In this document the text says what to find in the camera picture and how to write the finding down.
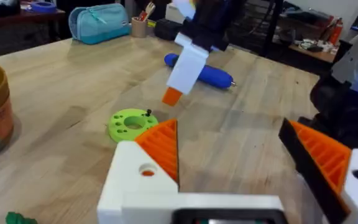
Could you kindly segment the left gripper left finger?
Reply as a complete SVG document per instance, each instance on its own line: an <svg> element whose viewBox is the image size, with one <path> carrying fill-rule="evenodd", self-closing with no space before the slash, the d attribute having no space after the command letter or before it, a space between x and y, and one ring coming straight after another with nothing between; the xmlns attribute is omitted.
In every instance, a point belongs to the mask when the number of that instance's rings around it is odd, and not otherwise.
<svg viewBox="0 0 358 224"><path fill-rule="evenodd" d="M99 223L124 223L125 194L178 192L177 124L169 119L118 143L97 206Z"/></svg>

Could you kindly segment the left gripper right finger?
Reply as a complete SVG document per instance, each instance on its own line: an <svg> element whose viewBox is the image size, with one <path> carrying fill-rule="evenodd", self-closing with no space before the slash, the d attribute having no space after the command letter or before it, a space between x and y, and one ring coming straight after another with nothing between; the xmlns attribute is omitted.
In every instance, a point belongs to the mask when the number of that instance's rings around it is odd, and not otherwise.
<svg viewBox="0 0 358 224"><path fill-rule="evenodd" d="M358 223L358 148L296 121L278 134L323 211L326 223Z"/></svg>

